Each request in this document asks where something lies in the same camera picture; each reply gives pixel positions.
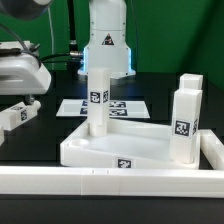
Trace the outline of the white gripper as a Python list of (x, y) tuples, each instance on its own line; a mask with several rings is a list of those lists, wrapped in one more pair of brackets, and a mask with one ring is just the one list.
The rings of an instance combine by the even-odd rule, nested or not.
[(50, 83), (47, 68), (31, 55), (0, 56), (0, 95), (26, 95), (25, 103), (32, 105), (35, 97), (29, 94), (45, 94)]

